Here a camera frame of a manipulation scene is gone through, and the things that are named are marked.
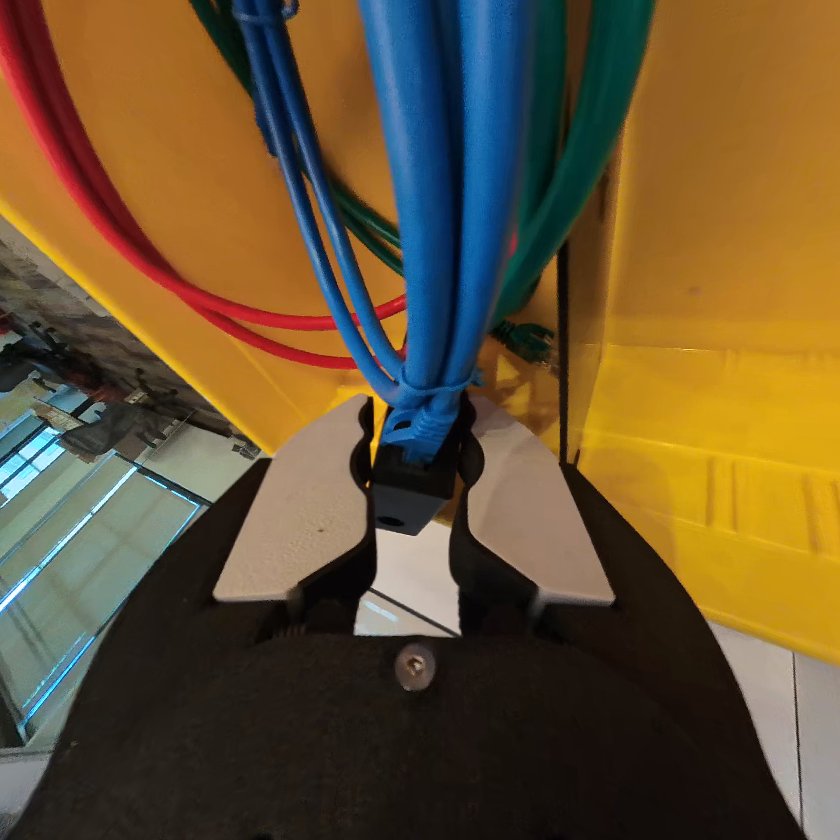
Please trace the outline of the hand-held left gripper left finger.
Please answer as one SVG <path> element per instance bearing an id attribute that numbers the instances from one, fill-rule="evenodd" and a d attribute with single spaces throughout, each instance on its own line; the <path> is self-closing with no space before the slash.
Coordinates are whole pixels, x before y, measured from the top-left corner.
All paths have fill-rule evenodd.
<path id="1" fill-rule="evenodd" d="M 285 601 L 344 561 L 375 571 L 373 432 L 373 399 L 358 394 L 277 450 L 215 584 L 217 601 Z"/>

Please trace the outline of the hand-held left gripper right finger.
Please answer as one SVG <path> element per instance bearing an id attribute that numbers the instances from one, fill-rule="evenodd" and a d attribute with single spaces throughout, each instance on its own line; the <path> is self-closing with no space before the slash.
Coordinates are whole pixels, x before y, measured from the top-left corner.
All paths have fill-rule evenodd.
<path id="1" fill-rule="evenodd" d="M 468 399 L 453 576 L 486 603 L 610 606 L 615 594 L 554 452 L 483 395 Z"/>

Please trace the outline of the yellow plastic bin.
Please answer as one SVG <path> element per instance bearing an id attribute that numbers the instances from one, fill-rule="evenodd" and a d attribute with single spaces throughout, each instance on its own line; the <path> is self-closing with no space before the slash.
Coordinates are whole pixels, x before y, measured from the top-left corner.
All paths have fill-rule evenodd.
<path id="1" fill-rule="evenodd" d="M 473 385 L 560 454 L 558 253 L 624 137 L 575 467 L 838 664 L 838 2 L 2 2 L 2 215 L 273 453 Z"/>

